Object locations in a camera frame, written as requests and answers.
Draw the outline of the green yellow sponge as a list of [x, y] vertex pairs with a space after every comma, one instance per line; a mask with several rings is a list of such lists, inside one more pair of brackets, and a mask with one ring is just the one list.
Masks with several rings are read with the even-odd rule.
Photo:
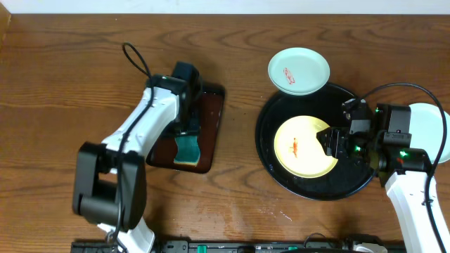
[[175, 164], [196, 167], [200, 160], [200, 148], [197, 136], [179, 136], [175, 138], [177, 153]]

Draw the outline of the light blue plate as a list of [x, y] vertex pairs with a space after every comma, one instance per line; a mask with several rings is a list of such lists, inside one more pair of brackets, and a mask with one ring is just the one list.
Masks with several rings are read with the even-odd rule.
[[287, 48], [269, 61], [271, 82], [282, 92], [305, 96], [321, 89], [329, 80], [330, 66], [319, 53], [309, 48]]
[[425, 150], [433, 163], [443, 137], [439, 108], [428, 103], [414, 103], [409, 107], [411, 109], [409, 133], [412, 135], [410, 148]]

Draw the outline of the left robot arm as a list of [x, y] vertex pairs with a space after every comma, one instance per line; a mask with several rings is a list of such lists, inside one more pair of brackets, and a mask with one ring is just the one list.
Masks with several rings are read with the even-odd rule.
[[150, 76], [141, 101], [102, 143], [77, 153], [72, 210], [103, 229], [111, 252], [150, 252], [155, 234], [143, 218], [146, 159], [161, 136], [198, 134], [192, 104], [203, 92], [199, 71], [178, 62], [170, 76]]

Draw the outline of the yellow plate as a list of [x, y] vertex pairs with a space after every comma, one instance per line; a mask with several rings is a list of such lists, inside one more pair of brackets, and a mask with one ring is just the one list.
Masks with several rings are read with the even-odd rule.
[[278, 128], [274, 151], [282, 167], [295, 176], [313, 179], [329, 173], [338, 159], [327, 156], [316, 134], [329, 125], [312, 116], [296, 116]]

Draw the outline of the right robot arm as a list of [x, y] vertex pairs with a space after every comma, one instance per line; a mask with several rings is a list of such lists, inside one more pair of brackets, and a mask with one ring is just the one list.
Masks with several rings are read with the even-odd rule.
[[449, 229], [437, 199], [433, 165], [411, 148], [411, 109], [362, 100], [342, 105], [348, 127], [328, 127], [316, 138], [327, 156], [364, 164], [380, 179], [394, 206], [407, 252], [445, 252]]

